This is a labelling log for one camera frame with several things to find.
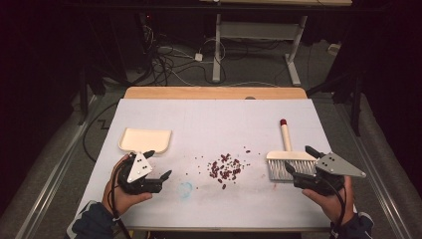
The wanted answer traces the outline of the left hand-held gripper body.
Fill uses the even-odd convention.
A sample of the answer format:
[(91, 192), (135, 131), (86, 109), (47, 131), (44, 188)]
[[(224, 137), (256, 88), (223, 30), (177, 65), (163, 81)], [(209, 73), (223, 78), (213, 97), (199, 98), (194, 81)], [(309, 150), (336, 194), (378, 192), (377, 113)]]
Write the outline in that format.
[(162, 183), (159, 178), (147, 178), (146, 175), (152, 171), (148, 158), (143, 153), (133, 153), (128, 155), (128, 159), (120, 164), (117, 173), (117, 183), (122, 190), (130, 195), (138, 195), (144, 192), (159, 193)]

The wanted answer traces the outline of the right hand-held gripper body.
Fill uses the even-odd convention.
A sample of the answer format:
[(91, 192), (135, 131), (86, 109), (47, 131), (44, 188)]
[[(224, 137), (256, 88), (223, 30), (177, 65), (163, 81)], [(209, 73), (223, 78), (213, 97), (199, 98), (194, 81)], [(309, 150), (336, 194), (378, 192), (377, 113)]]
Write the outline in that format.
[(316, 160), (310, 172), (293, 169), (294, 187), (311, 189), (320, 195), (328, 196), (339, 192), (346, 176), (362, 177), (366, 173), (339, 155), (331, 152)]

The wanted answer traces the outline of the cream hand brush red tip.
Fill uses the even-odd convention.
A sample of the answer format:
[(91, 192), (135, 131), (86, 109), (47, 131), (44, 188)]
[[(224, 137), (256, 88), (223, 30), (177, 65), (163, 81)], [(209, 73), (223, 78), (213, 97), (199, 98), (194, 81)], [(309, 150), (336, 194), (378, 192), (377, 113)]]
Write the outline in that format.
[(291, 182), (293, 180), (293, 177), (286, 170), (285, 163), (298, 173), (313, 174), (316, 159), (305, 151), (293, 150), (288, 124), (285, 119), (280, 120), (280, 127), (284, 149), (273, 150), (266, 155), (270, 179), (281, 182)]

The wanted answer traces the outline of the cream plastic dustpan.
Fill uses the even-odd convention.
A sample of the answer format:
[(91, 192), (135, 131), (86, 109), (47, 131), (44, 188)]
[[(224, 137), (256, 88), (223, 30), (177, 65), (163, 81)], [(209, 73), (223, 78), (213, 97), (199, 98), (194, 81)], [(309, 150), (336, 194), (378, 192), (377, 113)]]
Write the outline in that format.
[(156, 153), (167, 151), (171, 139), (171, 130), (139, 129), (127, 127), (120, 137), (118, 146), (124, 151)]

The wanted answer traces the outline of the person's left hand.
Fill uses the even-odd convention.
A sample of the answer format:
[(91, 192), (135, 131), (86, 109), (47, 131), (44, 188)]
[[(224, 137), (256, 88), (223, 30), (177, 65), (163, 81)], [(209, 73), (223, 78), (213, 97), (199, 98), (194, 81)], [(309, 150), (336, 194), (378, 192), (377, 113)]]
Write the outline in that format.
[(102, 205), (105, 209), (113, 214), (113, 210), (117, 211), (118, 215), (124, 214), (131, 206), (136, 205), (140, 202), (149, 200), (152, 198), (152, 194), (149, 192), (141, 193), (138, 195), (126, 194), (118, 185), (117, 182), (113, 182), (114, 172), (117, 167), (125, 160), (128, 159), (128, 155), (124, 155), (119, 162), (113, 167), (109, 181), (105, 185), (104, 196), (102, 199)]

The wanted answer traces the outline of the person's right hand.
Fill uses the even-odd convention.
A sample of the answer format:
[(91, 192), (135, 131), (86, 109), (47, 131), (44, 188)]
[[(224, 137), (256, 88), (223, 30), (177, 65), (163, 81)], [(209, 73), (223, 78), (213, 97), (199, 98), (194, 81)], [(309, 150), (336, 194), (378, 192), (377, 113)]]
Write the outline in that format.
[(344, 207), (341, 207), (336, 195), (323, 196), (310, 189), (304, 189), (302, 194), (319, 205), (327, 218), (336, 225), (344, 225), (354, 216), (354, 198), (349, 176), (344, 178), (344, 188), (338, 193), (344, 202)]

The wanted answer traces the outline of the pile of red beans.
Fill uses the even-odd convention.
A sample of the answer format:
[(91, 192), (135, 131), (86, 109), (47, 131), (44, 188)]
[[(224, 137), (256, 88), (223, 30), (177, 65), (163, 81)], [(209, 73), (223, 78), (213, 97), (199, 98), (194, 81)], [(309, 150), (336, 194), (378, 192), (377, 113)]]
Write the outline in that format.
[(225, 190), (239, 184), (251, 166), (246, 148), (203, 150), (195, 152), (182, 164), (182, 176), (197, 190), (206, 187)]

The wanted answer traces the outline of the black metal stand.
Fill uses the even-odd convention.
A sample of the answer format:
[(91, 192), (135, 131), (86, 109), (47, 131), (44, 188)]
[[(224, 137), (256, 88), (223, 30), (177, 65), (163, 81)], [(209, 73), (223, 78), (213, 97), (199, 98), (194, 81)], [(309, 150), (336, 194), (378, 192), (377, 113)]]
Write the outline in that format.
[(306, 90), (308, 97), (319, 93), (332, 93), (335, 104), (351, 103), (350, 126), (356, 136), (360, 136), (359, 115), (362, 92), (362, 73), (345, 73), (326, 80), (315, 87)]
[(103, 96), (106, 93), (106, 87), (103, 83), (102, 70), (95, 65), (84, 65), (81, 67), (79, 71), (79, 83), (81, 109), (79, 125), (82, 125), (89, 113), (88, 89), (91, 89), (96, 96)]

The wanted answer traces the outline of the white table mat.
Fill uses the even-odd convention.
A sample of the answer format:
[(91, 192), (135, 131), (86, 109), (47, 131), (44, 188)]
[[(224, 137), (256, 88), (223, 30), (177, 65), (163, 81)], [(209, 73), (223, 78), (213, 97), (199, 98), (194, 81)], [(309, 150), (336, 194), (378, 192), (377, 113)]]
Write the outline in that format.
[[(127, 128), (172, 131), (166, 152), (150, 159), (151, 177), (172, 170), (160, 193), (131, 207), (122, 217), (130, 228), (157, 230), (325, 230), (319, 206), (289, 183), (269, 178), (268, 152), (280, 150), (280, 120), (288, 123), (294, 150), (310, 145), (328, 152), (329, 143), (310, 100), (122, 100), (110, 124), (82, 200), (100, 200), (123, 152)], [(240, 183), (225, 190), (195, 189), (182, 164), (195, 152), (249, 150), (252, 166)]]

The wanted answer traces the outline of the metal floor rail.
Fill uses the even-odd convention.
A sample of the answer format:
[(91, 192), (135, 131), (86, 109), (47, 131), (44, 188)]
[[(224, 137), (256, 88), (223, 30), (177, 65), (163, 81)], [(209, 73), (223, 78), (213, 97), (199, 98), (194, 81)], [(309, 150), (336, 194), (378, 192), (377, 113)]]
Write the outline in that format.
[(363, 105), (359, 132), (350, 125), (349, 107), (335, 107), (351, 140), (353, 159), (367, 173), (357, 179), (357, 208), (373, 218), (375, 239), (417, 239), (422, 200), (388, 144), (369, 105)]
[(94, 112), (99, 108), (102, 97), (92, 96), (89, 100), (86, 112), (81, 116), (77, 122), (73, 132), (71, 132), (72, 139), (67, 144), (65, 151), (61, 154), (60, 159), (55, 164), (46, 180), (39, 196), (34, 202), (28, 216), (24, 220), (21, 228), (17, 232), (15, 239), (33, 239), (36, 231), (39, 228), (58, 188), (69, 168), (73, 158), (74, 151), (76, 150), (83, 134), (87, 131), (88, 124), (94, 116)]

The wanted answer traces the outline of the white metal desk frame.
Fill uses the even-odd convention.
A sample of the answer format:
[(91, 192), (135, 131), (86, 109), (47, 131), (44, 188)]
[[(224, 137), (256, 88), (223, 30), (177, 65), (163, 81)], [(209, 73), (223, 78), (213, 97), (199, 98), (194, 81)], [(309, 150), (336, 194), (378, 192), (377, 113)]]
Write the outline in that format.
[[(304, 7), (306, 10), (313, 6), (333, 8), (349, 7), (351, 0), (200, 0), (211, 3), (213, 7), (253, 7), (262, 5), (275, 9), (276, 7)], [(222, 60), (226, 54), (226, 47), (222, 43), (224, 39), (251, 39), (251, 40), (276, 40), (292, 41), (291, 50), (284, 55), (286, 67), (295, 87), (302, 83), (295, 66), (295, 56), (306, 27), (309, 14), (300, 15), (295, 23), (264, 23), (258, 20), (226, 20), (221, 13), (216, 14), (215, 42), (212, 82), (221, 83), (223, 77)]]

